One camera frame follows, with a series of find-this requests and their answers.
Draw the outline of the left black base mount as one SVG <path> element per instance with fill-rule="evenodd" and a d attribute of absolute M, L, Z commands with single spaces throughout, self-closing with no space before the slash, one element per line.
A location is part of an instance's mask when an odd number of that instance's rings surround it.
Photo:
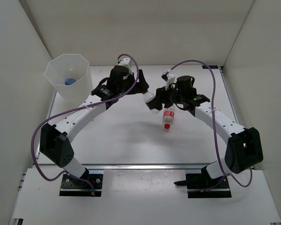
<path fill-rule="evenodd" d="M 59 196 L 71 197 L 101 197 L 103 186 L 103 171 L 89 171 L 88 177 L 84 178 L 89 183 L 74 179 L 68 174 L 63 174 L 59 189 Z"/>

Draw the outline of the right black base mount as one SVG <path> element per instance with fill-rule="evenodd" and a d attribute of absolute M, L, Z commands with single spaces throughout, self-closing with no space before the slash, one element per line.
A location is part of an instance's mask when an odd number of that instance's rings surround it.
<path fill-rule="evenodd" d="M 228 178 L 220 176 L 212 179 L 207 173 L 207 166 L 200 173 L 186 173 L 185 180 L 175 181 L 176 187 L 187 187 L 189 199 L 200 198 L 231 198 Z"/>

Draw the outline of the aluminium rail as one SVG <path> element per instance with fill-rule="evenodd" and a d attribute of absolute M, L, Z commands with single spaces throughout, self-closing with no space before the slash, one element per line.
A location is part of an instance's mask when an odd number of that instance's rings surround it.
<path fill-rule="evenodd" d="M 189 170 L 201 169 L 207 164 L 89 164 L 89 170 Z"/>

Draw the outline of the clear bottle black label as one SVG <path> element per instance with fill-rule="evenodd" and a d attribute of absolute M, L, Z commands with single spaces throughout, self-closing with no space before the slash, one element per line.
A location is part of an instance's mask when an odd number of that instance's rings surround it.
<path fill-rule="evenodd" d="M 150 91 L 143 94 L 143 101 L 153 114 L 158 114 L 162 110 L 162 104 L 156 98 L 155 94 Z"/>

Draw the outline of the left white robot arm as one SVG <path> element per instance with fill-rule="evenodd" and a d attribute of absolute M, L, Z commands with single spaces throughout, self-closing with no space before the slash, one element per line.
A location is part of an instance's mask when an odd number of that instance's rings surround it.
<path fill-rule="evenodd" d="M 104 78 L 79 107 L 57 114 L 65 118 L 56 124 L 50 125 L 45 121 L 38 128 L 41 131 L 40 152 L 70 174 L 79 188 L 88 184 L 89 172 L 75 158 L 71 143 L 96 116 L 107 111 L 120 98 L 148 91 L 149 85 L 142 70 L 138 68 L 136 73 L 132 72 L 131 63 L 135 62 L 128 54 L 120 55 L 110 76 Z"/>

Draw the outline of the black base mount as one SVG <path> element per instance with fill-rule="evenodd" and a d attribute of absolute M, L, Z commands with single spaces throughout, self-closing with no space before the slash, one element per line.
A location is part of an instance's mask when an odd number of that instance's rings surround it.
<path fill-rule="evenodd" d="M 74 179 L 68 174 L 63 174 L 59 189 L 59 196 L 71 197 L 101 197 L 103 186 L 103 171 L 89 171 L 88 177 L 84 178 L 89 183 Z"/>
<path fill-rule="evenodd" d="M 185 180 L 175 181 L 176 187 L 187 187 L 189 199 L 200 198 L 231 198 L 228 178 L 220 176 L 212 179 L 207 173 L 207 166 L 200 173 L 186 173 Z"/>

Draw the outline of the white translucent octagonal bin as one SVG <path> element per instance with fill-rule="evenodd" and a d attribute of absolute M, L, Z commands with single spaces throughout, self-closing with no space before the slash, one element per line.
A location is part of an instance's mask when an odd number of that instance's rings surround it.
<path fill-rule="evenodd" d="M 44 76 L 60 96 L 73 105 L 82 104 L 93 90 L 89 62 L 80 54 L 62 54 L 51 60 Z M 76 82 L 65 85 L 67 78 Z"/>

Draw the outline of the clear bottle red label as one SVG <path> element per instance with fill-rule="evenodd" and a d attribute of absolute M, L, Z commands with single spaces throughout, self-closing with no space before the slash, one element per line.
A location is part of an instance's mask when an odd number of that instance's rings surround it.
<path fill-rule="evenodd" d="M 173 124 L 175 116 L 175 106 L 172 105 L 169 108 L 164 108 L 163 111 L 163 127 L 165 130 L 169 130 Z"/>

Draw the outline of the clear bottle blue label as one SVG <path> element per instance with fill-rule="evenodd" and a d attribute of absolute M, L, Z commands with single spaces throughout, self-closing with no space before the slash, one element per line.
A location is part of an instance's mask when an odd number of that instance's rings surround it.
<path fill-rule="evenodd" d="M 72 84 L 74 84 L 75 82 L 76 82 L 75 79 L 73 79 L 73 78 L 67 78 L 67 79 L 65 80 L 65 85 L 72 85 Z"/>

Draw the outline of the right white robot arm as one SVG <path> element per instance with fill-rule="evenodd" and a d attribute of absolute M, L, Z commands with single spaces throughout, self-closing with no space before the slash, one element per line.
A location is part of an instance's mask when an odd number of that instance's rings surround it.
<path fill-rule="evenodd" d="M 202 170 L 201 183 L 205 187 L 214 186 L 223 175 L 239 174 L 263 161 L 259 131 L 254 127 L 245 128 L 217 110 L 209 98 L 197 93 L 193 87 L 194 77 L 176 78 L 168 74 L 162 78 L 166 85 L 155 93 L 146 92 L 144 102 L 153 112 L 164 111 L 164 117 L 169 118 L 164 127 L 170 127 L 174 117 L 170 108 L 176 105 L 207 124 L 215 137 L 221 137 L 227 145 L 225 156 Z"/>

